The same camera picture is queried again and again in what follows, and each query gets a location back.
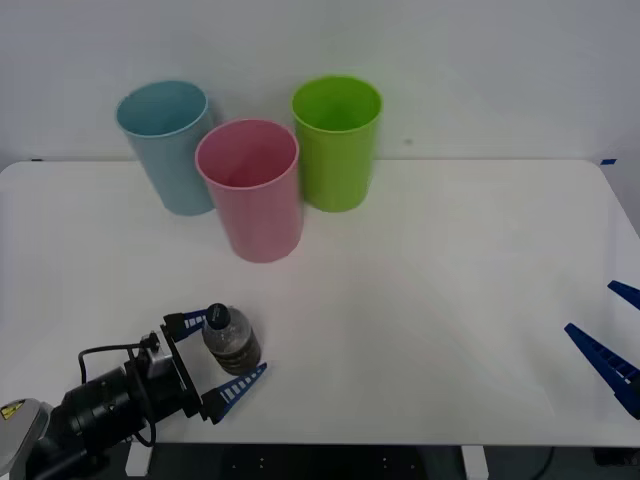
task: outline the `blue cup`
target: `blue cup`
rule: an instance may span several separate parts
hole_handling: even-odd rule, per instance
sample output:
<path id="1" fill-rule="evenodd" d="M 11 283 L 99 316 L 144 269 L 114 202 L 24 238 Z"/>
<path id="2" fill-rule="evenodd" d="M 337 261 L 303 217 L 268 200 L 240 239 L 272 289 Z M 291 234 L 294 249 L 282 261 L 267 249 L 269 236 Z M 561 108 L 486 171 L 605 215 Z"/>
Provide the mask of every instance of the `blue cup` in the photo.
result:
<path id="1" fill-rule="evenodd" d="M 198 215 L 213 208 L 195 167 L 196 147 L 213 128 L 202 90 L 181 81 L 151 83 L 120 102 L 116 122 L 167 210 Z"/>

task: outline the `green cup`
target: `green cup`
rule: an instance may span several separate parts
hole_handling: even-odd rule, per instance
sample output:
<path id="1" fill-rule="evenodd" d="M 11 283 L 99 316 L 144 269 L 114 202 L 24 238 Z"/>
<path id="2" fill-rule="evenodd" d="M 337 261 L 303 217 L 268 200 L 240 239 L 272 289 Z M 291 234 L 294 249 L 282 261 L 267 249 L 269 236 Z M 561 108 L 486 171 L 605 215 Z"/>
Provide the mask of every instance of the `green cup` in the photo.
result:
<path id="1" fill-rule="evenodd" d="M 304 198 L 326 212 L 357 207 L 367 196 L 382 97 L 369 83 L 327 76 L 293 96 Z"/>

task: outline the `floor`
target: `floor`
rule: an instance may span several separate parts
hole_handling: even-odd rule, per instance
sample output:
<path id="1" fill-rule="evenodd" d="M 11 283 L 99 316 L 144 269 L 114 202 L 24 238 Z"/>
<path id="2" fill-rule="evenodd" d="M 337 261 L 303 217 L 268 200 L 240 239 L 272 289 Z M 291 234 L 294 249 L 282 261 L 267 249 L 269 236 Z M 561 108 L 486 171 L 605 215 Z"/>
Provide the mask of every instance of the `floor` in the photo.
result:
<path id="1" fill-rule="evenodd" d="M 128 445 L 110 452 L 111 465 L 95 480 L 121 480 Z M 528 480 L 544 464 L 547 447 L 488 447 L 490 480 Z M 244 478 L 380 478 L 464 480 L 456 447 L 309 447 L 158 445 L 149 478 L 216 480 Z M 588 448 L 558 448 L 541 480 L 640 479 L 640 467 L 601 467 Z"/>

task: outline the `black cable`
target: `black cable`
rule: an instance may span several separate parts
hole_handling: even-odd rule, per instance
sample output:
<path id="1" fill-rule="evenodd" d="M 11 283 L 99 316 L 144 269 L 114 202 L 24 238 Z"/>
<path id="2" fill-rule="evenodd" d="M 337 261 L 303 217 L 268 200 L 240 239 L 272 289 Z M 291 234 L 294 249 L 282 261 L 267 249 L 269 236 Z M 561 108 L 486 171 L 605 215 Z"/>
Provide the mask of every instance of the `black cable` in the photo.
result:
<path id="1" fill-rule="evenodd" d="M 111 352 L 113 350 L 128 350 L 130 348 L 140 348 L 139 343 L 125 343 L 122 345 L 105 345 L 104 347 L 95 347 L 83 350 L 78 354 L 78 363 L 80 364 L 80 379 L 82 384 L 87 383 L 87 367 L 84 364 L 84 356 L 89 353 Z"/>
<path id="2" fill-rule="evenodd" d="M 149 423 L 150 430 L 150 438 L 146 440 L 140 435 L 139 432 L 134 433 L 136 439 L 145 447 L 153 447 L 156 444 L 156 422 L 153 418 L 153 409 L 151 407 L 151 401 L 149 400 L 149 395 L 147 394 L 147 390 L 144 388 L 144 384 L 142 383 L 142 379 L 140 378 L 140 373 L 138 372 L 138 368 L 136 367 L 136 359 L 133 354 L 134 348 L 140 348 L 142 345 L 140 343 L 126 343 L 122 345 L 105 345 L 103 347 L 95 347 L 89 348 L 87 350 L 83 350 L 78 354 L 78 363 L 80 364 L 80 377 L 82 380 L 82 384 L 87 383 L 87 367 L 84 364 L 84 356 L 89 353 L 98 353 L 98 352 L 111 352 L 114 350 L 126 350 L 129 355 L 129 360 L 131 361 L 131 369 L 133 370 L 133 376 L 136 380 L 136 384 L 138 385 L 138 390 L 140 391 L 140 397 L 142 400 L 142 408 L 144 410 L 144 416 Z"/>
<path id="3" fill-rule="evenodd" d="M 136 367 L 136 359 L 133 356 L 133 350 L 131 348 L 128 348 L 127 353 L 129 354 L 129 360 L 131 361 L 133 376 L 135 377 L 136 383 L 138 384 L 138 390 L 140 390 L 140 397 L 142 397 L 142 407 L 145 410 L 144 414 L 147 417 L 147 422 L 149 423 L 150 437 L 147 441 L 142 437 L 142 435 L 140 435 L 140 432 L 136 432 L 133 435 L 142 445 L 151 448 L 156 444 L 156 421 L 153 418 L 151 401 L 149 400 L 149 395 L 147 395 L 147 390 L 144 388 L 142 379 L 140 378 L 140 373 L 138 372 L 138 368 Z"/>
<path id="4" fill-rule="evenodd" d="M 549 455 L 547 456 L 547 460 L 544 462 L 544 465 L 542 466 L 540 471 L 536 473 L 533 477 L 531 477 L 531 480 L 540 480 L 542 476 L 545 473 L 547 473 L 547 470 L 549 470 L 549 467 L 551 466 L 551 462 L 553 461 L 553 455 L 555 454 L 555 452 L 556 452 L 556 447 L 551 447 L 549 449 Z"/>

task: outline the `bottle cap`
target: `bottle cap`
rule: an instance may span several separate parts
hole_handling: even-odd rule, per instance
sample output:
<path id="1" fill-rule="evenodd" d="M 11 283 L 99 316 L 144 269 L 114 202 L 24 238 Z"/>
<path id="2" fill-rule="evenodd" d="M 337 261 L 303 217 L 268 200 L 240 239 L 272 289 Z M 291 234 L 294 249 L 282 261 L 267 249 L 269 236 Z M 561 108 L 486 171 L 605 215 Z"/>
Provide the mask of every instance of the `bottle cap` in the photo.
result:
<path id="1" fill-rule="evenodd" d="M 231 321 L 229 309 L 222 303 L 214 303 L 207 308 L 207 323 L 214 330 L 222 330 Z"/>

